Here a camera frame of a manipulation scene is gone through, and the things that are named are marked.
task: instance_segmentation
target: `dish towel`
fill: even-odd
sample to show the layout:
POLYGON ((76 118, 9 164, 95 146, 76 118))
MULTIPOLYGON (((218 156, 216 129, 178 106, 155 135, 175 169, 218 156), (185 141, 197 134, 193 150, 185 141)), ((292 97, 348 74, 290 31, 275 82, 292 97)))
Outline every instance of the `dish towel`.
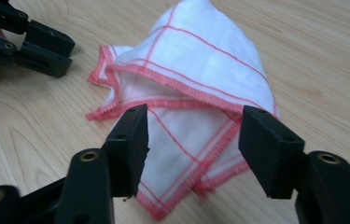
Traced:
POLYGON ((157 220, 248 168, 238 149, 244 105, 279 116, 253 42, 208 0, 172 6, 135 47, 101 46, 89 81, 111 91, 87 119, 148 105, 136 198, 157 220))

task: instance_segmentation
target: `crumpled cloth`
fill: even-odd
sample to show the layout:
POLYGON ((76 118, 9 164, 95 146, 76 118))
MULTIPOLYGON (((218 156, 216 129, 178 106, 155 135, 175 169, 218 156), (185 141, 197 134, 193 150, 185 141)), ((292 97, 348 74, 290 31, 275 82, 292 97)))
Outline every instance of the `crumpled cloth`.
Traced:
POLYGON ((279 116, 253 42, 208 0, 172 6, 135 47, 101 46, 89 82, 110 92, 87 119, 148 105, 136 198, 157 220, 189 192, 204 196, 247 170, 237 146, 244 105, 279 116))

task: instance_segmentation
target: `wood grain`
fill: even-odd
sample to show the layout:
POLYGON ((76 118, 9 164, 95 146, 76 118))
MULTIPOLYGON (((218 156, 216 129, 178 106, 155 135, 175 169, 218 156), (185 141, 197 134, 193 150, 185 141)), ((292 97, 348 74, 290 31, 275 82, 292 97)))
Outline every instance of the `wood grain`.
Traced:
MULTIPOLYGON (((216 0, 256 43, 283 122, 307 143, 350 162, 350 0, 216 0)), ((30 18, 77 42, 68 75, 0 66, 0 185, 22 194, 66 175, 72 155, 99 147, 114 120, 84 115, 108 90, 86 79, 103 44, 136 45, 175 0, 13 0, 30 18)), ((15 43, 22 36, 7 34, 15 43)), ((135 200, 115 200, 117 223, 154 223, 135 200)), ((162 223, 297 223, 294 200, 265 198, 252 173, 190 194, 162 223)))

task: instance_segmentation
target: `table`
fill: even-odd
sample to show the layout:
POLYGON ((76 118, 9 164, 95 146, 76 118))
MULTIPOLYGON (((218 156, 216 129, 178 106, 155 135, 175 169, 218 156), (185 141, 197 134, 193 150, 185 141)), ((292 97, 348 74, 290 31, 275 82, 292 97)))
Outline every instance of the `table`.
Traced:
MULTIPOLYGON (((71 157, 100 147, 114 120, 87 121, 108 90, 88 83, 100 45, 136 45, 175 0, 11 0, 77 43, 67 75, 0 66, 0 185, 22 194, 66 175, 71 157)), ((350 162, 350 0, 214 0, 255 42, 283 122, 350 162)), ((22 36, 9 35, 15 42, 22 36)), ((135 199, 115 199, 117 223, 154 223, 135 199)), ((205 201, 187 196, 161 223, 297 223, 294 200, 265 198, 251 172, 205 201)))

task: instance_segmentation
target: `white towel with red stripes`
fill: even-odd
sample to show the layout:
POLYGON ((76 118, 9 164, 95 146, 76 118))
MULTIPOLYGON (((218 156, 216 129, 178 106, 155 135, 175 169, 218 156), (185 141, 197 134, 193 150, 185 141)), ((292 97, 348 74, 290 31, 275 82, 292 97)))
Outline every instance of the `white towel with red stripes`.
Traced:
POLYGON ((237 146, 244 105, 279 116, 253 42, 208 0, 172 6, 135 47, 101 46, 89 81, 110 92, 88 119, 148 105, 136 198, 157 220, 248 168, 237 146))

